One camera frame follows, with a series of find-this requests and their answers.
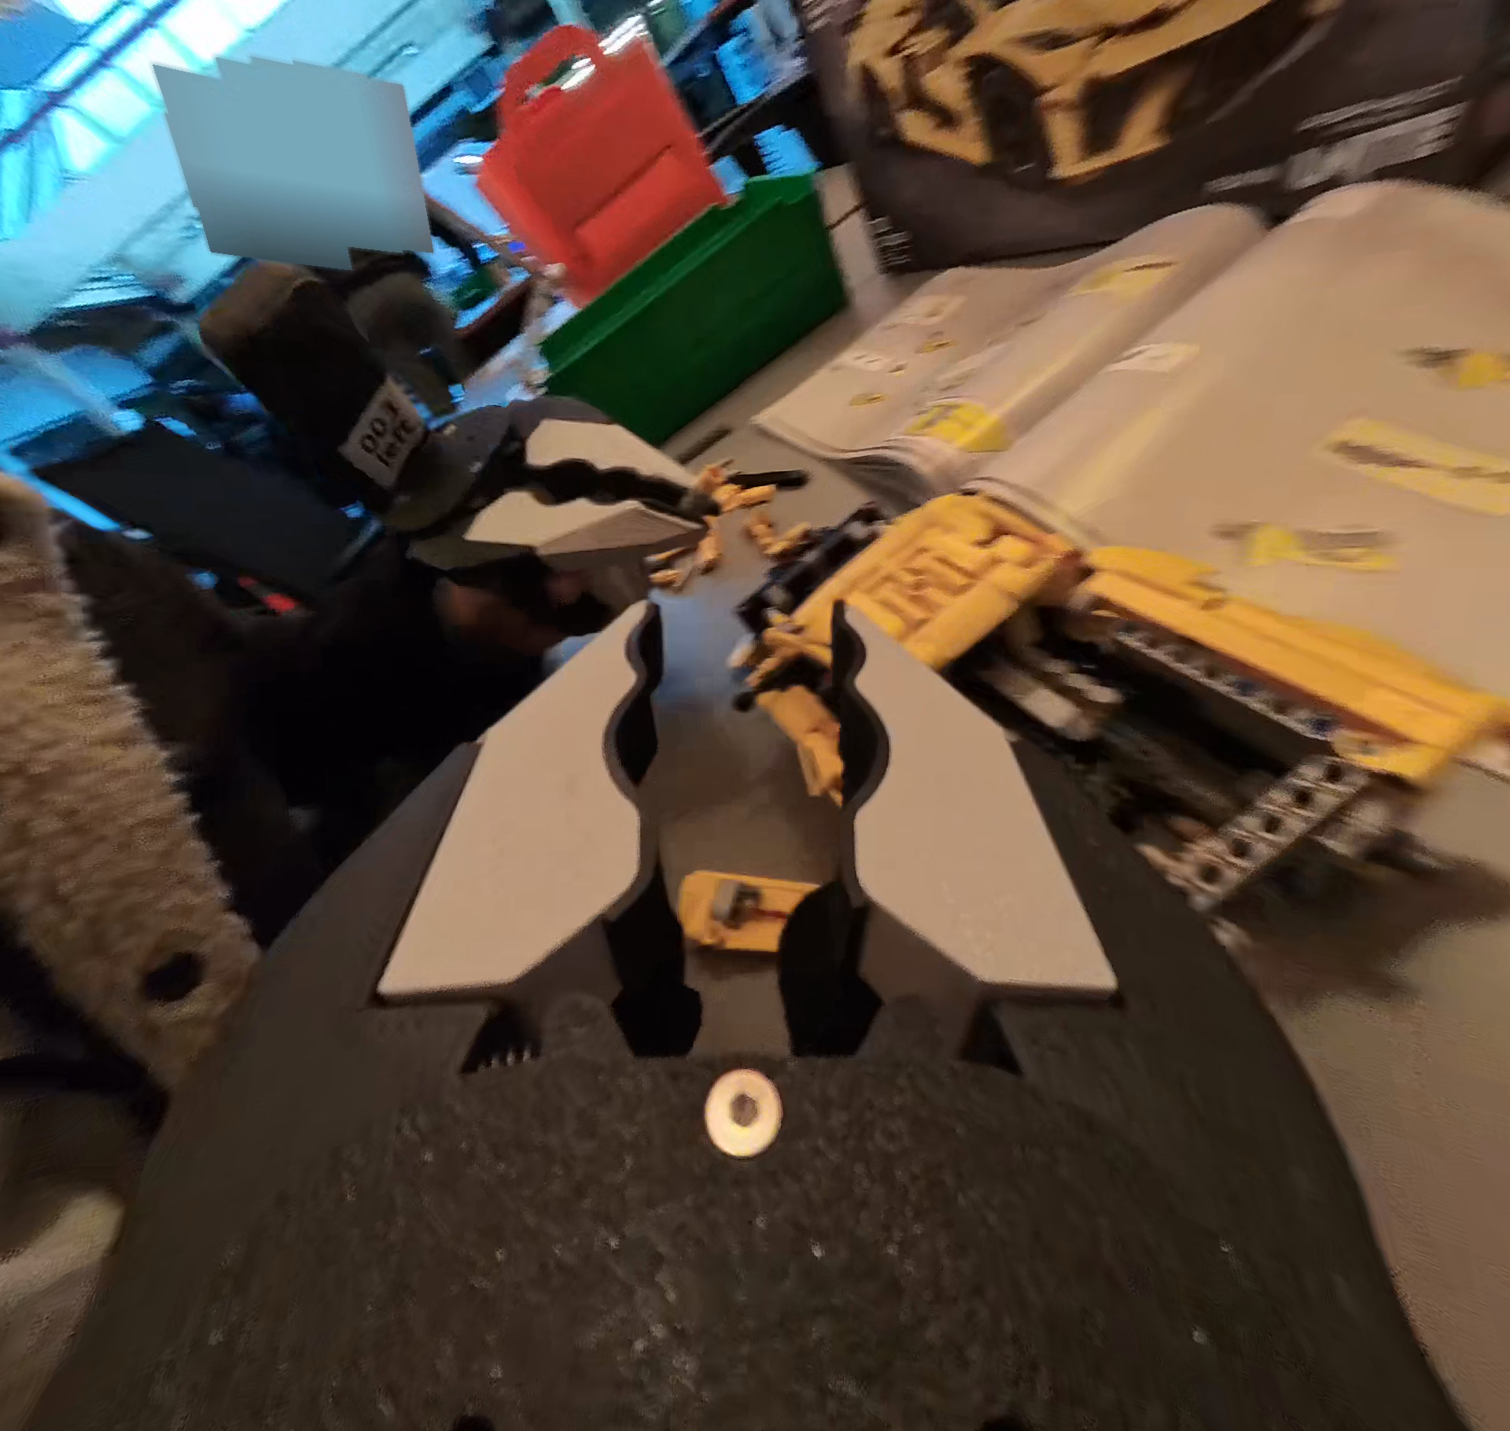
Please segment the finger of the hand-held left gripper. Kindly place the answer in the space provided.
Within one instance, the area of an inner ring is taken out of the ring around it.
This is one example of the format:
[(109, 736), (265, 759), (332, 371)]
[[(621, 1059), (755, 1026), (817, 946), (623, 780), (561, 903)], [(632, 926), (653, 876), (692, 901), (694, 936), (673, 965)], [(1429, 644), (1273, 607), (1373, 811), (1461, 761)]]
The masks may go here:
[(463, 571), (538, 561), (588, 584), (648, 584), (667, 555), (694, 549), (703, 517), (682, 517), (638, 498), (546, 501), (513, 490), (480, 509), (463, 532)]
[(638, 503), (709, 517), (713, 499), (684, 465), (613, 421), (548, 417), (523, 442), (525, 482), (552, 501)]

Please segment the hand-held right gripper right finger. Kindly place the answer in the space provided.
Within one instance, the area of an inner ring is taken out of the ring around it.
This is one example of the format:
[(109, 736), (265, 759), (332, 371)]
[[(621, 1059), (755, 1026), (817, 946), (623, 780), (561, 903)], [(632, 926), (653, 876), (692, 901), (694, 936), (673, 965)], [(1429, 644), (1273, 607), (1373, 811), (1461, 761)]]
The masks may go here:
[(1013, 742), (867, 613), (832, 611), (836, 878), (792, 913), (778, 990), (794, 1055), (852, 1055), (915, 1005), (971, 1055), (1005, 1001), (1102, 1005), (1117, 975)]

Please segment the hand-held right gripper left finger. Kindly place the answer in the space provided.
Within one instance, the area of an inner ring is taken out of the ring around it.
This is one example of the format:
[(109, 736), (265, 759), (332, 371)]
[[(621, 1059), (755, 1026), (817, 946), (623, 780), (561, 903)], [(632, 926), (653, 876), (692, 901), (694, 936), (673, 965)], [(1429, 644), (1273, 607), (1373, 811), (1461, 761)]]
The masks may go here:
[(546, 1011), (584, 994), (634, 1053), (692, 1050), (702, 1001), (640, 794), (661, 676), (661, 613), (638, 601), (482, 732), (382, 1003), (490, 1003), (542, 1040)]

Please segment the yellow panel with red pins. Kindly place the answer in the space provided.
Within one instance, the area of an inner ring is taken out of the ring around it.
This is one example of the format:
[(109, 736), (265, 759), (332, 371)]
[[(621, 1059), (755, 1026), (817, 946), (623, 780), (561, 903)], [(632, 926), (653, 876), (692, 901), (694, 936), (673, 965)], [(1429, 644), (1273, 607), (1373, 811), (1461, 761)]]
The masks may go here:
[(694, 871), (677, 890), (677, 919), (690, 946), (775, 955), (788, 917), (817, 892), (805, 880)]

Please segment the grey desk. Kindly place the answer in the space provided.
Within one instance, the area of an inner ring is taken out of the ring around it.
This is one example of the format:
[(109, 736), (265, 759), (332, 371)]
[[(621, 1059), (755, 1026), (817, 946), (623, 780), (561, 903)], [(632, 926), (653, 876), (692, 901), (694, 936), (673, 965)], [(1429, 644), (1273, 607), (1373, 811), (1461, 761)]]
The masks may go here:
[[(923, 282), (877, 267), (848, 169), (819, 172), (817, 186), (852, 305), (673, 436), (678, 449), (732, 426), (692, 463), (732, 451), (805, 465), (748, 417)], [(723, 571), (665, 603), (659, 749), (644, 794), (669, 886), (703, 865), (832, 873), (836, 809), (805, 796), (790, 746), (763, 717), (727, 703), (732, 601), (755, 573), (752, 555), (730, 544)], [(1196, 953), (1194, 919), (1131, 844), (1111, 840), (1109, 823), (1090, 825), (1069, 771), (1030, 755), (1023, 767), (1042, 805), (1057, 807), (1048, 821), (1075, 851), (1098, 926), (1115, 928), (1111, 948), (1138, 975), (1163, 975), (1154, 988), (1173, 990), (1177, 969), (1184, 988), (1163, 1011), (1002, 1005), (988, 1032), (1023, 1063), (1004, 1076), (1059, 1113), (1071, 1105), (1090, 1134), (1136, 1146), (1163, 1175), (1156, 1192), (1169, 1207), (1190, 1201), (1217, 1226), (1221, 1201), (1263, 1257), (1315, 1261), (1367, 1207), (1406, 1334), (1454, 1413), (1465, 1427), (1508, 1427), (1506, 780), (1459, 769), (1427, 798), (1419, 836), (1450, 857), (1442, 873), (1356, 876), (1309, 905), (1256, 898), (1200, 928)], [(1346, 1151), (1334, 1225), (1315, 1207), (1321, 1190), (1279, 1165), (1281, 1148), (1306, 1155), (1298, 1140), (1321, 1109)]]

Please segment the person's left hand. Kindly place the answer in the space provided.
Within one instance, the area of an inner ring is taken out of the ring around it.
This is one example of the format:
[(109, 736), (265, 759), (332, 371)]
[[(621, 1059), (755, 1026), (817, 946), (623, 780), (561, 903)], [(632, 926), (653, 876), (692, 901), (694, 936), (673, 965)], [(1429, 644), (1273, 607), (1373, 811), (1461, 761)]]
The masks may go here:
[(567, 638), (555, 623), (555, 611), (575, 605), (584, 592), (577, 574), (548, 574), (540, 588), (552, 609), (546, 619), (534, 617), (501, 590), (448, 576), (434, 582), (430, 599), (440, 624), (465, 644), (540, 657)]

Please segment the green plastic bin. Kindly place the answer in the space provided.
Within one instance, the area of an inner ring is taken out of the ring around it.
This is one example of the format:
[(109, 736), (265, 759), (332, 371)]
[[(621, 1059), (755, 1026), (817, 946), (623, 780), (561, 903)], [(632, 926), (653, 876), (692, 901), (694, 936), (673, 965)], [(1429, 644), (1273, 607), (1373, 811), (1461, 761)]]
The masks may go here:
[(755, 176), (555, 326), (544, 388), (663, 444), (846, 299), (813, 174)]

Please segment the black office chair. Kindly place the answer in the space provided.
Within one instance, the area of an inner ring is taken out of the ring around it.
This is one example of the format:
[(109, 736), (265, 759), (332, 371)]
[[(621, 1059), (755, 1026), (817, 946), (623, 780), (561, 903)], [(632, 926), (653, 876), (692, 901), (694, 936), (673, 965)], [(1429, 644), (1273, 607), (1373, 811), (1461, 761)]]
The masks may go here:
[(246, 576), (301, 605), (323, 599), (384, 534), (300, 480), (207, 449), (161, 421), (30, 471), (198, 571)]

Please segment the orange plastic bag holder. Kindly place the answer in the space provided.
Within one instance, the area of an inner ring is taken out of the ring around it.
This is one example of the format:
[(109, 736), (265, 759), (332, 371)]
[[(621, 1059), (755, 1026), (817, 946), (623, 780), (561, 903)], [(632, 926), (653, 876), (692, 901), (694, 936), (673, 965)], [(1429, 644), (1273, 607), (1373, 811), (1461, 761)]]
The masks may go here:
[(476, 188), (584, 307), (727, 201), (653, 49), (555, 24), (501, 78)]

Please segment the yellow brick car model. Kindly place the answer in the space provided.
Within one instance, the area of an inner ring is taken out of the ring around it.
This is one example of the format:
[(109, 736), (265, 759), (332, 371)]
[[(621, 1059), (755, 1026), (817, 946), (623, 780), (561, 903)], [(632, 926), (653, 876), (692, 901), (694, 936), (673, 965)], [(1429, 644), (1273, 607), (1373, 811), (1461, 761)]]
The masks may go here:
[(1150, 548), (1077, 548), (988, 496), (817, 532), (748, 534), (771, 561), (736, 607), (738, 709), (840, 801), (832, 613), (869, 617), (1054, 751), (1198, 911), (1256, 880), (1431, 873), (1413, 834), (1456, 771), (1506, 780), (1506, 699), (1348, 626), (1267, 609)]

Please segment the instruction booklet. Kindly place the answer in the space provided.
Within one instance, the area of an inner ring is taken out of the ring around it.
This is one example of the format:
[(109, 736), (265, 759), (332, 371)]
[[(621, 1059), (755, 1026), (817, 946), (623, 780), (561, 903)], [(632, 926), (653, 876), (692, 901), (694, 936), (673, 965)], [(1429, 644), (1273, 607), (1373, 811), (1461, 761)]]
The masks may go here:
[(1375, 180), (1269, 228), (1206, 205), (940, 272), (753, 419), (902, 499), (1175, 553), (1506, 696), (1506, 349), (1506, 201)]

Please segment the black toy set box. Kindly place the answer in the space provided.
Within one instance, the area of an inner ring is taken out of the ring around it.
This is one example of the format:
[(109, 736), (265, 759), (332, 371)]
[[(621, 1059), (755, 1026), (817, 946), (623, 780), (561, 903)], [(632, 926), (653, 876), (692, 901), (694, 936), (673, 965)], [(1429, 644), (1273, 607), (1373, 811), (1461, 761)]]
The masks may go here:
[(796, 0), (886, 271), (1506, 153), (1506, 0)]

